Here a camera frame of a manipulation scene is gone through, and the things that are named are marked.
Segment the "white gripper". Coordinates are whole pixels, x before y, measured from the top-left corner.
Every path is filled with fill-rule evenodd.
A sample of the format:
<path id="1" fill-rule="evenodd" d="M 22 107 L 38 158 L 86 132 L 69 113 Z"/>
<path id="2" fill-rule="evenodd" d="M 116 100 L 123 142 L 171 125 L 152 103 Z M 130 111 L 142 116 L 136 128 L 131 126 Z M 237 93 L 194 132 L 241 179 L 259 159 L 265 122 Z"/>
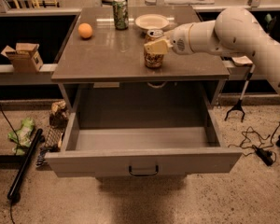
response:
<path id="1" fill-rule="evenodd" d="M 192 23 L 182 24 L 173 30 L 164 33 L 165 37 L 154 41 L 147 42 L 144 49 L 149 54 L 164 55 L 169 52 L 169 49 L 179 55 L 190 55 L 193 53 L 189 44 L 189 32 Z"/>

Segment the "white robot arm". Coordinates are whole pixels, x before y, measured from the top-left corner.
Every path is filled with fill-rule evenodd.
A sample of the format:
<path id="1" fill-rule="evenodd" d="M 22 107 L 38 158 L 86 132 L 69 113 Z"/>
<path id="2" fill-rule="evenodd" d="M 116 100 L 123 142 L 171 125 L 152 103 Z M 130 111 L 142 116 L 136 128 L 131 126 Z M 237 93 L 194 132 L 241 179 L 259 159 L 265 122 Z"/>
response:
<path id="1" fill-rule="evenodd" d="M 256 18 L 241 7 L 228 7 L 213 21 L 177 26 L 147 42 L 146 52 L 180 55 L 204 52 L 212 55 L 246 56 L 280 95 L 280 43 L 272 39 Z"/>

